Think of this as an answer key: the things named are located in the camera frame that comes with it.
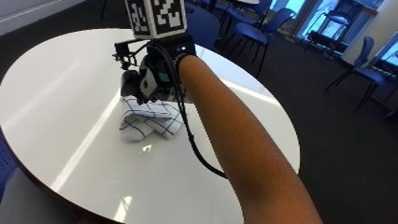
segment chair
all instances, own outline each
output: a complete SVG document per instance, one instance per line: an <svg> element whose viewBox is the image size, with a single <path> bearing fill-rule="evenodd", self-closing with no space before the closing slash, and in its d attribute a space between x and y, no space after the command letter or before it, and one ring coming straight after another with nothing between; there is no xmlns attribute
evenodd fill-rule
<svg viewBox="0 0 398 224"><path fill-rule="evenodd" d="M362 67L362 65L368 61L370 51L372 48L374 40L370 36L364 36L363 38L363 47L361 50L361 54L354 61L353 69L350 69L331 84L326 87L325 92L330 89L330 87L338 86L338 84L350 76L350 74L358 74L366 80L370 81L370 86L363 94L359 105L355 107L354 111L358 111L362 104L370 99L371 94L378 86L383 86L386 84L384 77L371 69Z"/></svg>
<svg viewBox="0 0 398 224"><path fill-rule="evenodd" d="M234 34L230 36L230 38L227 39L222 50L225 49L227 43L230 42L230 40L233 39L234 35L242 35L242 37L246 38L243 47L239 51L239 53L243 51L246 44L247 44L247 40L251 40L254 43L257 43L257 50L255 50L255 56L253 58L251 63L255 61L255 57L258 54L258 50L259 47L263 47L263 53L262 53L262 59L261 59L261 65L258 67L258 71L255 74L255 77L258 77L259 75L259 71L261 71L261 67L262 67L262 63L263 63L263 58L265 58L265 54L266 54L266 50L271 41L271 38L274 36L274 32L277 31L277 29L279 28L279 26L295 15L295 12L287 8L282 8L277 11L277 13L274 14L274 17L271 18L270 22L265 25L262 25L261 30L258 30L255 27L250 26L246 23L239 22L235 26L235 30L234 30ZM229 55L226 57L229 57L234 50L237 49L237 46L241 43L242 38L238 40L235 47L233 48L233 50L230 51Z"/></svg>
<svg viewBox="0 0 398 224"><path fill-rule="evenodd" d="M198 2L201 3L202 7L206 7L210 4L210 0L198 0L197 4L198 4ZM215 4L214 4L214 9L218 10L218 11L221 11L222 15L223 15L225 10L229 7L230 7L229 5L222 4L219 1L217 1Z"/></svg>
<svg viewBox="0 0 398 224"><path fill-rule="evenodd" d="M363 9L363 5L357 3L355 1L341 0L334 10L331 10L329 13L322 13L315 19L315 21L313 22L309 32L305 34L305 36L310 40L305 49L309 48L309 45L319 44L323 47L329 48L333 54L341 41L343 40L345 34L349 31L350 26L355 21L362 9ZM313 31L311 28L322 16L326 16L326 19L323 20L318 31ZM335 22L339 25L339 27L335 30L331 37L329 37L323 35L323 31L326 30L331 22Z"/></svg>
<svg viewBox="0 0 398 224"><path fill-rule="evenodd" d="M185 3L185 10L187 32L195 44L207 49L213 49L219 32L218 19L205 9L189 3Z"/></svg>
<svg viewBox="0 0 398 224"><path fill-rule="evenodd" d="M250 6L247 4L234 3L235 7L229 7L225 11L226 15L230 18L225 33L229 31L233 21L243 22L251 26L259 27L266 18L271 3L273 3L273 0L259 0L259 3L253 6ZM237 9L237 7L251 9L257 14L257 19L249 17L239 9ZM223 22L226 15L222 15L221 22Z"/></svg>
<svg viewBox="0 0 398 224"><path fill-rule="evenodd" d="M5 184L9 180L9 175L16 167L16 163L9 154L9 147L5 143L2 133L0 132L0 201L2 199Z"/></svg>

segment table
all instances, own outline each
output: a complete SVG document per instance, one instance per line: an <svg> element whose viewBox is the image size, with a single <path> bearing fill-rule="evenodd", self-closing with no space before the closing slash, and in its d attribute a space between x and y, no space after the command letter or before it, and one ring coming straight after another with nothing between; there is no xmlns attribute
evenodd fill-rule
<svg viewBox="0 0 398 224"><path fill-rule="evenodd" d="M259 3L259 0L234 0L233 2L243 3L247 5L257 5Z"/></svg>
<svg viewBox="0 0 398 224"><path fill-rule="evenodd" d="M171 140L157 133L138 143L121 138L122 69L110 55L113 43L130 38L132 31L120 29L61 35L14 62L0 87L0 124L16 160L41 188L108 220L242 223L231 186L199 164L183 129ZM253 110L297 172L294 126L277 99L237 65L207 49L197 51ZM186 108L198 150L219 168L197 110Z"/></svg>

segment blue chair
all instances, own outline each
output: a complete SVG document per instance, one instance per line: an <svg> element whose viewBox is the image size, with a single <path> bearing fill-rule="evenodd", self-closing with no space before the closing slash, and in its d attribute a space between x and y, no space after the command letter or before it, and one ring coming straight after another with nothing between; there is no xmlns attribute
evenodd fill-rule
<svg viewBox="0 0 398 224"><path fill-rule="evenodd" d="M372 38L366 35L363 38L361 54L358 58L354 60L353 68L325 89L326 92L333 85L338 86L338 84L350 76L350 74L357 74L361 77L363 77L370 82L370 86L363 94L359 105L355 107L354 111L357 111L362 104L370 99L375 88L386 84L386 79L378 72L372 71L367 67L362 67L362 65L368 61L372 44Z"/></svg>
<svg viewBox="0 0 398 224"><path fill-rule="evenodd" d="M9 180L9 175L16 167L16 163L9 154L9 147L5 143L4 135L0 132L0 201L2 199L5 184Z"/></svg>
<svg viewBox="0 0 398 224"><path fill-rule="evenodd" d="M277 11L277 13L274 14L270 22L265 25L262 25L261 30L258 30L255 27L250 26L246 23L239 22L235 26L235 30L234 30L234 34L230 36L230 38L227 39L222 50L225 49L227 43L230 42L230 40L233 39L233 37L235 35L242 35L242 37L246 38L243 47L239 51L239 53L243 51L246 44L247 44L247 40L251 40L254 43L257 43L257 50L255 50L255 56L253 58L251 63L255 61L255 57L258 54L258 50L259 47L263 47L263 53L262 53L262 59L261 59L261 65L258 67L258 71L255 74L255 77L258 77L259 75L259 71L261 71L261 67L262 67L262 63L263 63L263 58L265 58L265 54L266 54L266 50L271 41L271 38L274 36L274 32L277 31L277 29L279 28L279 26L290 19L293 18L295 15L295 12L287 8L282 8ZM242 38L238 40L235 47L233 48L233 50L230 51L229 55L226 57L229 57L234 50L237 49L237 46L241 43Z"/></svg>
<svg viewBox="0 0 398 224"><path fill-rule="evenodd" d="M233 21L243 22L243 23L247 23L251 26L259 27L261 24L262 24L262 22L263 22L263 20L265 20L265 18L266 18L267 12L270 10L271 3L273 3L273 0L259 0L259 3L257 5L251 5L251 6L247 5L247 4L234 3L234 7L229 7L226 9L226 15L229 16L230 20L229 20L229 23L227 23L227 27L226 27L225 33L229 31L229 28L230 28L230 25L231 25ZM249 9L251 9L255 12L255 14L257 14L257 19L249 17L239 10L239 8L249 8ZM221 23L223 23L226 15L222 15L222 17L221 17Z"/></svg>
<svg viewBox="0 0 398 224"><path fill-rule="evenodd" d="M210 0L198 0L197 3L201 3L202 7L206 7L210 4ZM222 12L230 7L230 5L222 4L221 2L215 2L214 9Z"/></svg>
<svg viewBox="0 0 398 224"><path fill-rule="evenodd" d="M218 39L219 22L215 16L201 7L185 3L187 33L195 44L213 49Z"/></svg>

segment chair leg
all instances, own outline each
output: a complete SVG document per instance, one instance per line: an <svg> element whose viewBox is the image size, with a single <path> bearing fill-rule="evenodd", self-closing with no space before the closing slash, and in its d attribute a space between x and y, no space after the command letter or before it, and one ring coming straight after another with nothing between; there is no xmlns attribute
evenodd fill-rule
<svg viewBox="0 0 398 224"><path fill-rule="evenodd" d="M101 9L101 21L104 21L104 9L106 7L108 0L104 0L102 9Z"/></svg>
<svg viewBox="0 0 398 224"><path fill-rule="evenodd" d="M226 40L226 43L225 43L225 45L223 45L221 51L225 50L225 47L226 47L226 45L229 44L229 42L231 41L231 39L234 38L234 36L235 36L235 34L231 34L231 36L230 36L229 39Z"/></svg>
<svg viewBox="0 0 398 224"><path fill-rule="evenodd" d="M237 46L238 46L238 45L239 45L239 43L241 43L241 39L238 40L238 42L237 42L237 44L235 44L235 46L234 46L233 50L229 52L229 54L227 54L226 58L229 58L229 56L231 56L233 52L235 51L235 49L237 49Z"/></svg>
<svg viewBox="0 0 398 224"><path fill-rule="evenodd" d="M362 99L361 99L359 105L355 107L354 112L358 111L358 109L361 108L362 104L370 99L371 94L372 94L372 92L374 92L374 90L375 90L375 87L376 87L376 85L375 85L375 83L372 82L372 83L370 84L370 86L368 86L368 88L367 88L364 94L363 94L363 97L362 97Z"/></svg>
<svg viewBox="0 0 398 224"><path fill-rule="evenodd" d="M350 76L351 71L346 72L345 75L338 78L337 82L335 82L335 86L338 86L338 84Z"/></svg>
<svg viewBox="0 0 398 224"><path fill-rule="evenodd" d="M331 84L326 87L323 92L326 92L331 88L333 85L337 86L342 82L342 80L346 79L346 77L350 75L350 73L351 73L351 70L349 72L346 72L343 75L341 75L339 78L335 81L333 81Z"/></svg>
<svg viewBox="0 0 398 224"><path fill-rule="evenodd" d="M257 54L258 54L258 50L259 50L259 44L257 44L257 51L255 51L255 56L254 56L254 58L253 58L253 60L251 60L251 63L255 61L255 58L257 58Z"/></svg>
<svg viewBox="0 0 398 224"><path fill-rule="evenodd" d="M253 45L254 45L254 41L251 41L251 46L250 46L250 49L253 48Z"/></svg>
<svg viewBox="0 0 398 224"><path fill-rule="evenodd" d="M311 44L313 44L313 41L310 40L309 43L307 43L306 48L303 48L303 51L307 51L307 49L309 49L309 47L310 47Z"/></svg>
<svg viewBox="0 0 398 224"><path fill-rule="evenodd" d="M261 59L261 63L259 63L259 67L258 67L258 71L257 71L257 74L255 74L255 78L258 78L259 76L259 71L261 71L261 68L262 68L262 64L263 64L263 59L265 59L265 54L266 54L266 50L269 48L269 45L265 45L263 46L263 53L262 53L262 59Z"/></svg>
<svg viewBox="0 0 398 224"><path fill-rule="evenodd" d="M398 90L398 85L395 84L395 87L394 87L394 89L391 90L391 92L388 93L388 96L386 97L384 102L388 100L388 98L390 98L391 95L396 92L396 90Z"/></svg>
<svg viewBox="0 0 398 224"><path fill-rule="evenodd" d="M227 25L226 25L226 30L225 30L225 34L227 33L227 31L229 31L229 28L231 27L231 23L233 23L233 18L229 18L229 20L227 20Z"/></svg>
<svg viewBox="0 0 398 224"><path fill-rule="evenodd" d="M246 44L247 44L247 41L249 41L249 39L246 38L246 40L245 40L245 44L243 44L243 47L241 48L241 50L239 50L239 53L238 53L238 54L241 54L241 52L243 51L243 49L245 49L245 47L246 47Z"/></svg>

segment folded towel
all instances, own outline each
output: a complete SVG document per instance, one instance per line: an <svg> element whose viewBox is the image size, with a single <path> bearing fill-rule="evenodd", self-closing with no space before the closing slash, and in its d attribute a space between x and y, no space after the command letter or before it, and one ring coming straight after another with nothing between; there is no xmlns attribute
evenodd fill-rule
<svg viewBox="0 0 398 224"><path fill-rule="evenodd" d="M182 124L177 103L157 101L138 105L133 96L124 97L122 102L120 130L126 140L141 141L153 130L169 139L174 137Z"/></svg>

